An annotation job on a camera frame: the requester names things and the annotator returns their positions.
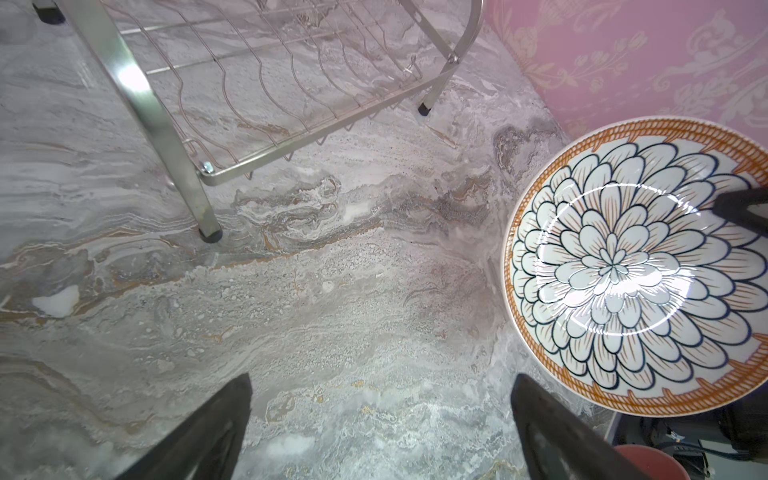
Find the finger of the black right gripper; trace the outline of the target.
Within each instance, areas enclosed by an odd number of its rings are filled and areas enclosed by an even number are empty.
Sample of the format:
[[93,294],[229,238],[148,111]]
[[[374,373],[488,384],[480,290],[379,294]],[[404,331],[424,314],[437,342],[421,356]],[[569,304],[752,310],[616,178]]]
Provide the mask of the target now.
[[724,192],[714,201],[712,211],[718,217],[759,236],[767,236],[767,217],[749,210],[750,206],[767,204],[767,188],[751,188]]

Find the petal pattern plate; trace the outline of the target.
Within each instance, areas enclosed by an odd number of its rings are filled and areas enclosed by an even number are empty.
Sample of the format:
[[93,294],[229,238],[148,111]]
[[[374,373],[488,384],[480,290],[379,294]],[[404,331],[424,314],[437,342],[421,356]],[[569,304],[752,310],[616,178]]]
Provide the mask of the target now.
[[651,116],[568,145],[507,228],[509,316],[560,384],[629,415],[677,417],[767,382],[767,240],[716,215],[767,183],[767,152],[721,125]]

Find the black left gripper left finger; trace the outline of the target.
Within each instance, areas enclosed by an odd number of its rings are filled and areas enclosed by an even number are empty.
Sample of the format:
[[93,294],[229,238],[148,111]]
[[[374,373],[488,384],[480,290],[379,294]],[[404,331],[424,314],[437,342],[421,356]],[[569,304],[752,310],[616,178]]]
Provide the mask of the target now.
[[230,380],[120,479],[230,479],[251,414],[248,374]]

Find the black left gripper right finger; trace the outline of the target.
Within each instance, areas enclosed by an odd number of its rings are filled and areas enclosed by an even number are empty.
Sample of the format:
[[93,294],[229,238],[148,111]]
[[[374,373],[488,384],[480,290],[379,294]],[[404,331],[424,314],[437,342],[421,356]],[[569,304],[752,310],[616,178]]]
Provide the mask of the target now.
[[516,376],[510,402],[532,479],[648,477],[530,376]]

